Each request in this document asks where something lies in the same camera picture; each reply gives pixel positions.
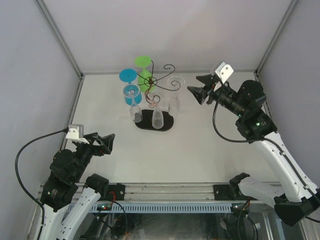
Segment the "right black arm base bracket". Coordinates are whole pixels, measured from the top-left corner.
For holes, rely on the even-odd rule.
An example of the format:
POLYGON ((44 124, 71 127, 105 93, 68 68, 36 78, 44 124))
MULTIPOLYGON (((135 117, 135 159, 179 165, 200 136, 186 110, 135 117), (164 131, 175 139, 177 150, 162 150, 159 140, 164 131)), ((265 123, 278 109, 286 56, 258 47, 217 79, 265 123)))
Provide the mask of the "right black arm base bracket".
POLYGON ((228 184, 213 185, 214 199, 216 201, 233 201, 234 197, 228 184))

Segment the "clear champagne flute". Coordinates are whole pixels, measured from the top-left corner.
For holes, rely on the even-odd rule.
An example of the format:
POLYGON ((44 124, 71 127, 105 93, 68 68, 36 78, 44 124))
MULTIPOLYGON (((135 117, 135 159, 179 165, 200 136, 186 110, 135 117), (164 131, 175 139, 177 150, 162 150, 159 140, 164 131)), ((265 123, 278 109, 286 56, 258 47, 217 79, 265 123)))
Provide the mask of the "clear champagne flute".
POLYGON ((134 123, 139 123, 143 120, 142 110, 139 104, 142 101, 141 91, 138 85, 128 83, 122 89, 125 103, 130 105, 130 116, 134 123))

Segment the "green plastic wine glass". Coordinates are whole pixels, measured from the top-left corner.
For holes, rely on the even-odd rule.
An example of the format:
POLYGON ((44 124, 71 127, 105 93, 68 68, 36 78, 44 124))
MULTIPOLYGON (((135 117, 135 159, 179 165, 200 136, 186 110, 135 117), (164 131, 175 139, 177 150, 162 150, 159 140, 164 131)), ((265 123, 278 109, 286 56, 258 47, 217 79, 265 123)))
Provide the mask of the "green plastic wine glass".
POLYGON ((153 80, 152 73, 147 70, 147 67, 152 65, 153 66, 153 61, 149 56, 142 55, 138 56, 134 60, 135 65, 138 68, 142 68, 142 71, 138 74, 138 85, 140 88, 140 91, 142 93, 145 93, 149 87, 151 86, 150 80, 153 80))

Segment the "blue plastic wine glass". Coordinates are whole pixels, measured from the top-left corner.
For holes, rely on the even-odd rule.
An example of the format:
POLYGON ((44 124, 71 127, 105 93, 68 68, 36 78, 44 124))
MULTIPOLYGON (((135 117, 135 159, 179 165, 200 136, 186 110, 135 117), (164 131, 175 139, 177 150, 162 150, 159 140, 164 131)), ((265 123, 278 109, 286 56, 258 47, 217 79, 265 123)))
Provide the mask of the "blue plastic wine glass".
POLYGON ((134 83, 134 80, 137 78, 137 76, 137 72, 132 68, 126 68, 119 74, 119 79, 126 83, 122 89, 122 94, 124 96, 125 103, 129 106, 132 105, 132 99, 137 105, 139 105, 142 101, 140 87, 134 83))

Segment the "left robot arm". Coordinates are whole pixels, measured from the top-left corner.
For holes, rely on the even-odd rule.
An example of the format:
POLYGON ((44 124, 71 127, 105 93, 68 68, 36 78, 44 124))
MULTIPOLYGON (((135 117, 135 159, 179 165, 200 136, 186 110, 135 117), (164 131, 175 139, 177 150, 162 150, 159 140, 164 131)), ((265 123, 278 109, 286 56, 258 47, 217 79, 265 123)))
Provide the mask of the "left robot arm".
POLYGON ((76 146, 75 151, 63 149, 54 155, 50 176, 42 188, 40 202, 43 210, 36 228, 37 240, 71 240, 98 200, 109 196, 109 180, 96 173, 86 179, 82 194, 68 216, 65 213, 78 190, 78 183, 92 157, 109 155, 115 134, 99 136, 98 133, 80 135, 78 130, 68 130, 66 139, 76 146))

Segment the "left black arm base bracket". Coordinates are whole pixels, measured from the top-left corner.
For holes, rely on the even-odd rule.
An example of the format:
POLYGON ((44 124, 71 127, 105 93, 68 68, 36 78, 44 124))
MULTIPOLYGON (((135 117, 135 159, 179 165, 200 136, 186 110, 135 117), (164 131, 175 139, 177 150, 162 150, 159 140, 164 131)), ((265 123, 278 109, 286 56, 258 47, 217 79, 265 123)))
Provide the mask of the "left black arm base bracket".
POLYGON ((125 199, 126 186, 121 183, 110 184, 107 197, 113 201, 123 201, 125 199))

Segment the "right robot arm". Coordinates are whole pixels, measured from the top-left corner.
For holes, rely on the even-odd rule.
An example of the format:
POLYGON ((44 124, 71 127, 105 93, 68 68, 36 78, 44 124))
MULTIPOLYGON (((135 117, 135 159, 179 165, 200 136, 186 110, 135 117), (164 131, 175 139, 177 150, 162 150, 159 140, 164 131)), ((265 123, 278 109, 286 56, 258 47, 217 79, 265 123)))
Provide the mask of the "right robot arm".
POLYGON ((272 207, 288 226, 294 226, 320 207, 320 188, 310 180, 286 148, 270 117, 262 110, 267 97, 260 82, 246 80, 238 91, 215 75, 197 76, 203 87, 188 86, 199 104, 222 106, 235 114, 238 143, 252 144, 264 156, 280 185, 273 186, 241 173, 229 181, 230 195, 251 197, 272 207))

